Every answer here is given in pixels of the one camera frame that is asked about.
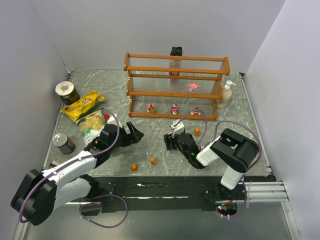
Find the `pink bear strawberry hat toy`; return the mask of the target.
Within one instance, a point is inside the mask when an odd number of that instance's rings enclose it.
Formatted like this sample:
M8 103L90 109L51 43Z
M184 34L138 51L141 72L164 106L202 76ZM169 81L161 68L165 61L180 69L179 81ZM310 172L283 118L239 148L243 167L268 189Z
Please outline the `pink bear strawberry hat toy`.
M178 105L177 104L173 104L170 108L170 113L173 115L177 115L178 114Z

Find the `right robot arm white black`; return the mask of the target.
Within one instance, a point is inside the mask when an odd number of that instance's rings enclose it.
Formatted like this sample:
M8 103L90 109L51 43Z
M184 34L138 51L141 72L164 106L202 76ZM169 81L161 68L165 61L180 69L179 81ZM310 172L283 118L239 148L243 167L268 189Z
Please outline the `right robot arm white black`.
M193 136L185 131L165 134L163 140L168 151L179 150L196 169L204 169L218 159L227 164L218 184L223 198L234 193L238 182L260 153L255 141L229 128L224 129L218 138L201 149L198 149Z

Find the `pink bear blue glasses toy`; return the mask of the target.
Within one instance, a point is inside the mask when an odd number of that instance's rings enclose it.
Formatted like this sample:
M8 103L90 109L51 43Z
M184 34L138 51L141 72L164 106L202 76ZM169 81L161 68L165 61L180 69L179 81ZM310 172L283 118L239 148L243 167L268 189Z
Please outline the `pink bear blue glasses toy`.
M188 84L188 91L190 93L194 93L199 88L200 88L200 85L197 84L196 82L192 82Z

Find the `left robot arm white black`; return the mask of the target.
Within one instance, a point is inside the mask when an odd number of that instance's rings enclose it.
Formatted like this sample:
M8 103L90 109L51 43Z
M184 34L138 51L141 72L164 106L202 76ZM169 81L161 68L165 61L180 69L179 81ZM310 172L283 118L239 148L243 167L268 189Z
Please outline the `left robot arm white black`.
M37 226L67 202L94 198L99 182L87 172L106 162L115 149L137 144L144 137L130 121L126 125L129 132L115 124L106 124L100 135L72 159L44 171L29 171L10 203L19 213L19 221Z

